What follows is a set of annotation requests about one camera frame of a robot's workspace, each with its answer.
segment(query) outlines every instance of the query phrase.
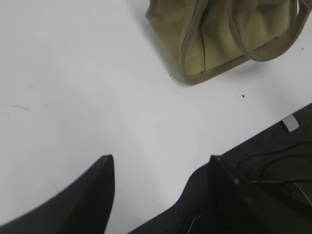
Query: canvas bag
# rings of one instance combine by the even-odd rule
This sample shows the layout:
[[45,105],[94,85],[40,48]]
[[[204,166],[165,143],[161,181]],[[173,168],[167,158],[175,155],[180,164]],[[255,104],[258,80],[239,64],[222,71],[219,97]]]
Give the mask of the canvas bag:
[[185,81],[197,84],[285,53],[311,7],[312,0],[150,0],[146,18]]

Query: bag strap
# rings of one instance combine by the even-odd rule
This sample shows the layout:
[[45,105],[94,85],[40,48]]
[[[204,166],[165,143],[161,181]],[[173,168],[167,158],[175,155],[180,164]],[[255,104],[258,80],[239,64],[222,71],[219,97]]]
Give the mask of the bag strap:
[[253,50],[246,46],[247,40],[244,38],[244,31],[251,13],[261,1],[262,0],[229,1],[230,29],[237,46],[247,57],[255,61],[269,61],[285,53],[298,39],[311,12],[312,0],[299,0],[299,13],[292,23],[292,26],[264,46]]

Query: white floor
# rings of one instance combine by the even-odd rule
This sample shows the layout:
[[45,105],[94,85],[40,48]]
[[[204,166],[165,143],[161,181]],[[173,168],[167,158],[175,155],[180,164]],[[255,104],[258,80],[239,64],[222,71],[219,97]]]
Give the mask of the white floor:
[[144,18],[148,0],[0,5],[2,224],[113,154],[106,233],[127,233],[171,207],[211,154],[312,102],[311,20],[284,56],[188,86]]

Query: white tag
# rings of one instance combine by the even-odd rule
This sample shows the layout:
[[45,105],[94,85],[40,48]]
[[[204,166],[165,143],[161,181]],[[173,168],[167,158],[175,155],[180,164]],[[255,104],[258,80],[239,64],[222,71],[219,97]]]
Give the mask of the white tag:
[[283,119],[283,123],[290,133],[299,128],[299,123],[293,115]]

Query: scratch mark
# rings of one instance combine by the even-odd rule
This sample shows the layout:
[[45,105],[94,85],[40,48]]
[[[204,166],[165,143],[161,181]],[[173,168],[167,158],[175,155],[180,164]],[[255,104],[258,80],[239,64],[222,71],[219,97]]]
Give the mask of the scratch mark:
[[5,110],[6,114],[8,115],[8,117],[9,117],[9,119],[10,119],[10,122],[14,125],[13,120],[12,120],[12,118],[11,118],[11,116],[10,116],[9,111],[7,110],[7,108],[4,108],[4,110]]
[[152,134],[151,130],[148,128],[148,126],[147,126],[147,124],[146,124],[146,122],[145,122],[145,119],[144,119],[144,117],[143,117],[143,115],[142,115],[142,113],[141,113],[141,112],[140,112],[140,114],[141,114],[141,117],[142,117],[142,119],[143,119],[143,122],[144,122],[144,125],[145,125],[145,127],[146,127],[147,131],[148,131],[148,132],[149,132],[149,134],[151,135],[151,137],[152,137],[152,139],[154,140],[154,143],[155,143],[155,145],[156,145],[156,139],[154,138],[154,136],[153,136],[153,134]]
[[55,185],[54,181],[51,179],[51,184],[53,185],[53,187],[55,188],[55,190],[57,191],[57,193],[59,194],[59,190],[57,188],[57,186]]
[[11,107],[21,108],[21,109],[24,109],[26,111],[30,110],[30,106],[29,105],[20,105],[20,104],[15,104],[15,103],[8,103],[8,105],[11,106]]

